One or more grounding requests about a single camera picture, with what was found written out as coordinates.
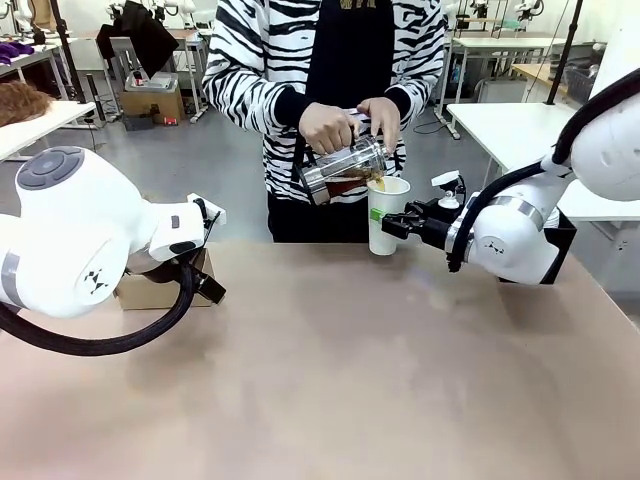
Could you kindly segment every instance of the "glass jar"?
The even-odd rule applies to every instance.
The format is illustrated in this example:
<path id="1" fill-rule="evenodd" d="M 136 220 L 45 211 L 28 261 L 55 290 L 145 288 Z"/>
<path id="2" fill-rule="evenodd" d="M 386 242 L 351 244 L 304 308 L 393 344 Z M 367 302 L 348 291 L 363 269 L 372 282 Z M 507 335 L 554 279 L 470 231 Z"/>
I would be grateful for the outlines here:
<path id="1" fill-rule="evenodd" d="M 309 198 L 316 205 L 328 203 L 369 180 L 385 174 L 386 149 L 371 135 L 359 138 L 352 147 L 324 155 L 302 168 L 301 178 Z"/>

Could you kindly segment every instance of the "brown liquid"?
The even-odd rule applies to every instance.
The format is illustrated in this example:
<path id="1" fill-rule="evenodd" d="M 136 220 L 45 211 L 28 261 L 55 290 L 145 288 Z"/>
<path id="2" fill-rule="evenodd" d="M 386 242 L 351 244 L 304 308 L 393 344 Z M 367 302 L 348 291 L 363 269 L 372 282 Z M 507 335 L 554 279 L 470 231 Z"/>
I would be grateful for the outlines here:
<path id="1" fill-rule="evenodd" d="M 378 190 L 385 191 L 384 179 L 380 174 L 371 175 L 370 172 L 356 169 L 345 172 L 342 177 L 327 179 L 327 191 L 331 198 L 337 197 L 355 188 L 366 187 L 370 180 L 375 180 Z"/>
<path id="2" fill-rule="evenodd" d="M 354 188 L 364 187 L 366 185 L 367 180 L 364 178 L 338 177 L 327 180 L 327 191 L 329 192 L 329 196 L 333 198 L 347 193 Z"/>

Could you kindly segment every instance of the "hand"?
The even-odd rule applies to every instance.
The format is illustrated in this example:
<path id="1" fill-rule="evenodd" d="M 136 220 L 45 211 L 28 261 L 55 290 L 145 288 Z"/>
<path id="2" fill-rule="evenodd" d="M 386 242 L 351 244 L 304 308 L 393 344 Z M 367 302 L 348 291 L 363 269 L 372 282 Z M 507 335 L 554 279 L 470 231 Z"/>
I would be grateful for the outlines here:
<path id="1" fill-rule="evenodd" d="M 400 110 L 396 104 L 385 97 L 370 98 L 358 105 L 358 112 L 371 117 L 371 135 L 378 136 L 382 128 L 387 153 L 395 152 L 400 139 Z"/>
<path id="2" fill-rule="evenodd" d="M 299 130 L 314 152 L 325 155 L 351 146 L 360 122 L 341 108 L 312 103 L 300 117 Z"/>

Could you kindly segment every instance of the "robot logo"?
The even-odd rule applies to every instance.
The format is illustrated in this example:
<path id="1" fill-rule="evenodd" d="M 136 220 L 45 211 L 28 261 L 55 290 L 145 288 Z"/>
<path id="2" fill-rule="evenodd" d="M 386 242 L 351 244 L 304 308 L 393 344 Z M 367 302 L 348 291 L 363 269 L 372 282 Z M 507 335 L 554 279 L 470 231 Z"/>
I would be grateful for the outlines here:
<path id="1" fill-rule="evenodd" d="M 102 287 L 108 287 L 109 285 L 107 285 L 106 283 L 100 283 L 100 274 L 102 273 L 102 269 L 98 270 L 97 272 L 94 272 L 93 270 L 90 271 L 86 277 L 84 277 L 84 281 L 86 282 L 87 280 L 91 279 L 93 281 L 93 285 L 94 288 L 91 291 L 91 295 L 93 295 L 94 293 L 96 293 L 100 288 Z"/>
<path id="2" fill-rule="evenodd" d="M 496 253 L 496 255 L 504 255 L 504 248 L 498 248 L 495 246 L 493 241 L 488 245 L 485 245 L 485 248 L 491 248 Z"/>

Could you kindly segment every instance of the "black pants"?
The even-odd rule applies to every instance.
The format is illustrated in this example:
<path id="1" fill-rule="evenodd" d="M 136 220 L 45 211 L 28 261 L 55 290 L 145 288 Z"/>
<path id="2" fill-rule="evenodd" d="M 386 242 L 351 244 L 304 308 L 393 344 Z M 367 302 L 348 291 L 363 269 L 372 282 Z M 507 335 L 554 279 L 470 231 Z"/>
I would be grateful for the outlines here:
<path id="1" fill-rule="evenodd" d="M 367 243 L 367 199 L 315 206 L 269 194 L 269 230 L 276 243 Z"/>

